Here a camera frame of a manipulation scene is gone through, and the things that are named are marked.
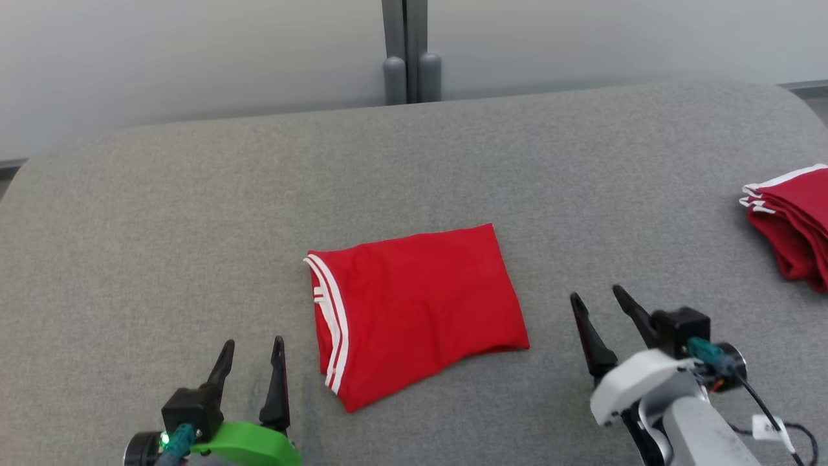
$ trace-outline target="gray felt surface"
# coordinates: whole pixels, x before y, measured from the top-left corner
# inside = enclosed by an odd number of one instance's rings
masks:
[[[227,338],[224,413],[255,420],[277,333],[308,464],[639,464],[590,415],[568,301],[629,357],[643,344],[615,283],[708,313],[772,410],[825,441],[828,301],[780,278],[737,199],[827,148],[795,96],[712,81],[168,124],[34,158],[0,202],[0,464],[116,464]],[[532,349],[346,414],[319,374],[305,252],[485,222]],[[713,402],[744,426],[758,412],[743,391]]]

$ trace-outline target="white wall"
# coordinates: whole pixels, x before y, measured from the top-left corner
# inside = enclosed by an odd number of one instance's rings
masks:
[[[432,0],[443,98],[663,78],[828,79],[826,0]]]
[[[3,0],[0,160],[173,119],[383,103],[379,0]]]

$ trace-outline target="red shorts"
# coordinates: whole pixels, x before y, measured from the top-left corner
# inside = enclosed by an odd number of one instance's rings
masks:
[[[320,370],[353,412],[464,357],[528,349],[489,225],[309,251]]]
[[[828,166],[746,185],[750,223],[773,244],[782,275],[828,292]]]

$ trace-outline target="cable connector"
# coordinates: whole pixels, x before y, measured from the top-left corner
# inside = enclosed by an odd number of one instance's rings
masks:
[[[687,352],[690,356],[701,360],[722,377],[734,376],[737,366],[736,359],[711,342],[699,337],[690,337],[687,340]]]

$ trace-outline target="red fabric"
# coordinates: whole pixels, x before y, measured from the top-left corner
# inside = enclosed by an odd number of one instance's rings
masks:
[[[348,412],[465,357],[529,348],[491,225],[309,251],[306,262],[320,370],[333,368],[326,383]]]
[[[783,276],[828,292],[828,168],[764,184],[746,187],[751,224],[771,241]]]

